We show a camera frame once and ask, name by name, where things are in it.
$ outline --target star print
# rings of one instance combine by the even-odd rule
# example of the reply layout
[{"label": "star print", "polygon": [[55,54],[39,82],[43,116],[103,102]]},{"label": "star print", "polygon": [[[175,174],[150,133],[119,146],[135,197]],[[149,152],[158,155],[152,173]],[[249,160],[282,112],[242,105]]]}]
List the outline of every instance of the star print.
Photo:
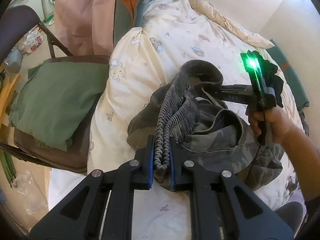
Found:
[{"label": "star print", "polygon": [[160,211],[169,211],[170,209],[168,209],[168,205],[165,205],[164,207],[162,207],[160,209]]},{"label": "star print", "polygon": [[112,117],[113,117],[113,112],[112,112],[112,114],[108,114],[107,113],[107,117],[108,117],[108,120],[111,122],[112,121]]}]

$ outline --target hand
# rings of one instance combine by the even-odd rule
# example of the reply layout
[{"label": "hand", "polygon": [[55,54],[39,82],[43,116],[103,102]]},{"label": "hand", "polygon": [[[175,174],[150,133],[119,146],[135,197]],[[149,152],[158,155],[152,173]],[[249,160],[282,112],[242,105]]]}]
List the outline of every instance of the hand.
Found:
[{"label": "hand", "polygon": [[[295,126],[289,119],[287,114],[280,106],[268,109],[265,112],[266,121],[271,124],[272,128],[272,140],[275,143],[283,143],[289,135],[292,128]],[[261,134],[258,121],[264,121],[263,112],[250,112],[249,107],[245,111],[248,116],[248,121],[254,133],[258,136]]]}]

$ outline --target white cabinet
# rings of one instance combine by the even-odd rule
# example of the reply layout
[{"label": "white cabinet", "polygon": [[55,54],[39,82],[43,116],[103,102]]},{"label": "white cabinet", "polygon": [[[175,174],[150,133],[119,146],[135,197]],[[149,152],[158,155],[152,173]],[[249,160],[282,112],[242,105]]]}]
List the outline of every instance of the white cabinet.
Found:
[{"label": "white cabinet", "polygon": [[15,0],[13,3],[9,5],[9,7],[17,4],[25,4],[30,6],[37,13],[37,15],[40,18],[40,21],[44,20],[41,0]]}]

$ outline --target green cloth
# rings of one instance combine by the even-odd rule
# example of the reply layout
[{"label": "green cloth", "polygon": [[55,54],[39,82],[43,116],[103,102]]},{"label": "green cloth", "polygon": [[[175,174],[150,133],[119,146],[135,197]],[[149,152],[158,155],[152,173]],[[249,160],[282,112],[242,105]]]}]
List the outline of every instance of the green cloth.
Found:
[{"label": "green cloth", "polygon": [[43,63],[28,70],[28,81],[11,106],[17,129],[49,147],[67,150],[66,141],[106,88],[109,65]]},{"label": "green cloth", "polygon": [[11,155],[0,150],[0,162],[5,177],[7,178],[10,187],[12,187],[12,182],[16,178],[16,169],[14,167]]}]

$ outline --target camouflage jacket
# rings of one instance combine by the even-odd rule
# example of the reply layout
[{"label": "camouflage jacket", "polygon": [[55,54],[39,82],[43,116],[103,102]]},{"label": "camouflage jacket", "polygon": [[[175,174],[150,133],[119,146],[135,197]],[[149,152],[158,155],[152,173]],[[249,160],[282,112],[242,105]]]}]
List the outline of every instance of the camouflage jacket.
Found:
[{"label": "camouflage jacket", "polygon": [[131,120],[127,142],[135,150],[146,146],[149,134],[155,135],[155,178],[162,186],[169,183],[171,136],[190,160],[210,171],[230,170],[252,190],[282,171],[283,148],[279,144],[262,146],[257,153],[259,144],[250,126],[213,97],[222,81],[222,74],[211,63],[190,60]]}]

